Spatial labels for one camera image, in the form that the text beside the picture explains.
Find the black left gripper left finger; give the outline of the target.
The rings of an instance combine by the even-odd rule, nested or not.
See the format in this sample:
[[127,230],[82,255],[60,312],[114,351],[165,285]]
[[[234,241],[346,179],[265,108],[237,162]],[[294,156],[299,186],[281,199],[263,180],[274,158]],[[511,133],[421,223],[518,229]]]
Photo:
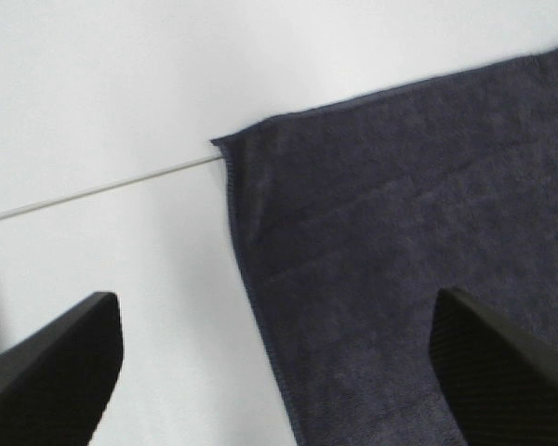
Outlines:
[[0,445],[87,445],[124,358],[116,294],[95,293],[0,354]]

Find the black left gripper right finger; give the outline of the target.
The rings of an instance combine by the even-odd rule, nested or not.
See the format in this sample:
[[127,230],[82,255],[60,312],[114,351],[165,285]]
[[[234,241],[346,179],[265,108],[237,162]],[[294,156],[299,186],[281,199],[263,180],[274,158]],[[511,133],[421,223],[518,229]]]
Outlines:
[[470,445],[558,445],[558,351],[459,288],[439,291],[429,355]]

